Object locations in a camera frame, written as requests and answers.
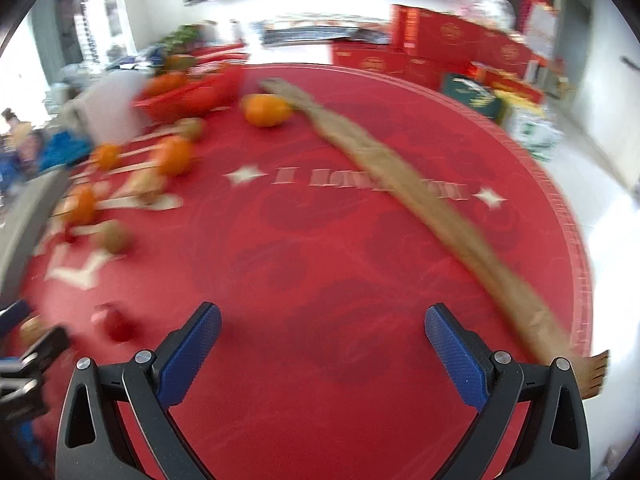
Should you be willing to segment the mandarins with leaves in basket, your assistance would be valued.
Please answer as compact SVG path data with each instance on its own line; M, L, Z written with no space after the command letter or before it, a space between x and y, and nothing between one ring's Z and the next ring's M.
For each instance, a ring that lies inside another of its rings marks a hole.
M190 81L189 72L198 60L188 54L173 54L165 58L160 72L150 78L142 89L145 99L183 87Z

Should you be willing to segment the red plastic fruit basket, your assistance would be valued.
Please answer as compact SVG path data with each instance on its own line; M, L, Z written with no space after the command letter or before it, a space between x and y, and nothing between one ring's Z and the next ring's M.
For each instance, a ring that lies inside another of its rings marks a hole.
M245 68L231 64L199 81L143 99L138 96L132 107L154 124L173 124L179 119L204 117L215 108L231 106L239 97Z

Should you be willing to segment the long wooden back scratcher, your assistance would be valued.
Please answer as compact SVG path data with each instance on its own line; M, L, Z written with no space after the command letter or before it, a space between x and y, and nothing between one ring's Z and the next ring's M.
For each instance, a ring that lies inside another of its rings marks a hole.
M601 392L608 371L608 352L596 356L579 354L570 344L570 335L535 289L500 259L470 220L428 188L413 166L368 130L321 105L294 84L282 78L266 78L259 85L306 114L318 136L338 148L411 211L482 285L539 363L567 359L584 400Z

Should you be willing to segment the grey white storage tray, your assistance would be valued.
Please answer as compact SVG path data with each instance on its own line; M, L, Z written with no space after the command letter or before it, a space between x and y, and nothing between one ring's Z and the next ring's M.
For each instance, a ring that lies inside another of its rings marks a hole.
M17 300L23 274L58 201L70 185L70 170L50 168L29 180L1 229L1 307Z

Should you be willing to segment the red gift boxes stack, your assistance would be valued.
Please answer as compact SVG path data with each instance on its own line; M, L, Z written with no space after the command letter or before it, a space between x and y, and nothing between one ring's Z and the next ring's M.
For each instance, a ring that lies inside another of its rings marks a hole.
M541 90L525 81L532 50L506 32L432 10L393 6L388 44L335 40L332 64L383 74L438 90L445 76L473 78L539 104Z

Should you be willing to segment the dried husk fruit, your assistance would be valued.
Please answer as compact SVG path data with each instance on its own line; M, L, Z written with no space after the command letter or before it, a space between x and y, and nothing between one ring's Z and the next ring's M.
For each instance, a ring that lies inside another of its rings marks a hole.
M163 195L166 182L166 177L156 168L140 169L130 177L127 194L141 203L152 205Z

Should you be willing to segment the round red table mat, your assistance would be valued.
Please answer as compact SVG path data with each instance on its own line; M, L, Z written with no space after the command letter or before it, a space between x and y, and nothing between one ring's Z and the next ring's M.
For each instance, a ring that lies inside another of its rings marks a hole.
M305 90L395 150L544 298L579 352L591 347L589 266L567 204L490 120L408 82L322 65L247 67ZM473 418L424 333L443 302L489 347L527 359L491 298L397 200L317 136L302 115L249 125L211 114L192 168L152 207L101 211L130 229L128 254L50 230L22 295L69 352L52 367L47 444L74 364L155 348L204 301L222 329L172 416L219 479L427 479ZM91 324L110 302L134 324L111 342Z

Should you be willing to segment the small orange by scratcher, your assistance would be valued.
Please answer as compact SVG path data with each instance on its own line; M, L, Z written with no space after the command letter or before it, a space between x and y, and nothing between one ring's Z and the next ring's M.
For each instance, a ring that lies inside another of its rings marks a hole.
M254 93L244 96L241 110L246 121L258 128L271 128L287 122L293 109L285 99L274 94Z

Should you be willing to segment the potted green plant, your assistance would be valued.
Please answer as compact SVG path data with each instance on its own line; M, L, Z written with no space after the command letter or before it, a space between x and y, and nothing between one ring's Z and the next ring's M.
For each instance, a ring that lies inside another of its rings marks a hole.
M166 55L189 54L203 44L200 24L183 24L160 40Z

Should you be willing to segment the plaid cloth on counter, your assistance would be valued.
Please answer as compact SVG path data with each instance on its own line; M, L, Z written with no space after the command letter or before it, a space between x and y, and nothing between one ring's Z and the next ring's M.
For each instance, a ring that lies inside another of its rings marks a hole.
M359 15L302 14L263 20L253 24L264 47L288 44L322 44L331 41L359 41L389 44L390 23Z

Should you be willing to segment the green gift box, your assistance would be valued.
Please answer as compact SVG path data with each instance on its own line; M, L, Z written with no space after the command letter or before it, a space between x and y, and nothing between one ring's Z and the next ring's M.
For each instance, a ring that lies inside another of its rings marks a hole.
M484 117L496 122L502 109L502 99L479 82L460 74L446 73L440 92Z

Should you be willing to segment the blue rubber gloves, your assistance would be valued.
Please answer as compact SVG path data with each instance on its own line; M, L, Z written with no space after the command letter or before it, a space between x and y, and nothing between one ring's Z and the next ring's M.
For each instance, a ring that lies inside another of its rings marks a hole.
M48 170L55 166L74 166L86 160L93 145L86 138L75 136L69 131L55 133L47 140L39 159L39 170Z

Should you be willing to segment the large orange mandarin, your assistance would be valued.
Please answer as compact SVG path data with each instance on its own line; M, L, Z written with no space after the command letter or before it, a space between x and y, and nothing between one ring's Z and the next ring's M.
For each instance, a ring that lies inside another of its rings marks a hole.
M154 146L151 160L164 177L177 177L192 165L193 144L182 136L168 136Z

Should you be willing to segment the red cherry tomato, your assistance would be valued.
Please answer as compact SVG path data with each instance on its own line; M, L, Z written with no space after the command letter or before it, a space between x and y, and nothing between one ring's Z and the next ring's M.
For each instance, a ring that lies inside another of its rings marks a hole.
M91 324L104 338L120 344L134 338L134 324L114 304L107 302L96 306L91 315Z

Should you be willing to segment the white paper towel roll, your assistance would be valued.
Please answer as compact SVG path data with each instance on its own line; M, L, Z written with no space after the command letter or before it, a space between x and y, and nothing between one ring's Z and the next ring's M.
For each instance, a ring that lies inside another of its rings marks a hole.
M94 145L127 144L146 127L134 107L145 83L136 70L112 70L70 102L70 114Z

